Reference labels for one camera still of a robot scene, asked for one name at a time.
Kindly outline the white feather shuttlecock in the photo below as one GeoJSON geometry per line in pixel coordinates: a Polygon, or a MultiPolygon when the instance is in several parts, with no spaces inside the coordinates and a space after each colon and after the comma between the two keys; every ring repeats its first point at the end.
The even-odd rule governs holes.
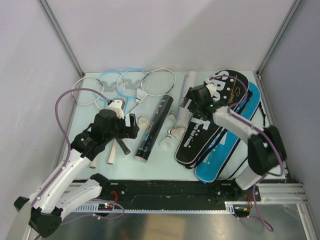
{"type": "Polygon", "coordinates": [[[139,128],[142,130],[147,129],[150,125],[150,122],[151,122],[148,118],[145,118],[143,116],[139,116],[137,121],[138,121],[139,128]]]}

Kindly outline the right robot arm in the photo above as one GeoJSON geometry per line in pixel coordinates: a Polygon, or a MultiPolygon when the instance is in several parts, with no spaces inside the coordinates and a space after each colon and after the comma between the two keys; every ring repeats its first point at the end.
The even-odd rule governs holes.
{"type": "Polygon", "coordinates": [[[267,175],[280,177],[284,174],[286,151],[275,126],[254,125],[230,106],[214,101],[216,91],[213,83],[191,87],[180,106],[225,128],[247,145],[248,166],[235,178],[236,184],[231,187],[232,197],[241,201],[249,195],[249,188],[267,175]]]}

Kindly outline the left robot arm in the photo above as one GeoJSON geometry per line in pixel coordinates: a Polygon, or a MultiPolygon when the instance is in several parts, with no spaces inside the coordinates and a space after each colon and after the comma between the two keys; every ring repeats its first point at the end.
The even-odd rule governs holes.
{"type": "Polygon", "coordinates": [[[140,128],[133,113],[121,108],[100,110],[94,121],[68,144],[67,156],[38,190],[29,197],[19,196],[15,209],[27,212],[22,220],[39,237],[52,235],[62,221],[77,207],[93,199],[107,199],[111,182],[102,174],[93,174],[83,186],[65,194],[75,177],[105,150],[113,140],[136,139],[140,128]]]}

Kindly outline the nylon mesh shuttlecock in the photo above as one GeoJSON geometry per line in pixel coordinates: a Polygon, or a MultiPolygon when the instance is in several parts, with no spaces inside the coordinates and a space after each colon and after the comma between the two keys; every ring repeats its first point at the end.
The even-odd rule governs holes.
{"type": "Polygon", "coordinates": [[[164,124],[170,127],[174,127],[176,124],[176,116],[171,112],[164,120],[164,124]]]}

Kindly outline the white shuttlecock tube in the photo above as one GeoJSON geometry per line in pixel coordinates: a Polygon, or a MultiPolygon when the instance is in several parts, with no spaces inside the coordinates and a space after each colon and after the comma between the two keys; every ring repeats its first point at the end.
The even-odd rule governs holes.
{"type": "MultiPolygon", "coordinates": [[[[181,99],[180,99],[180,104],[185,104],[188,102],[188,98],[186,98],[186,95],[188,93],[188,90],[190,88],[193,88],[195,86],[197,79],[197,73],[195,71],[189,71],[186,74],[186,77],[183,82],[183,88],[181,91],[181,99]]],[[[189,124],[189,119],[190,119],[190,112],[187,108],[179,107],[178,114],[176,117],[176,123],[175,123],[175,128],[187,128],[189,124]]]]}

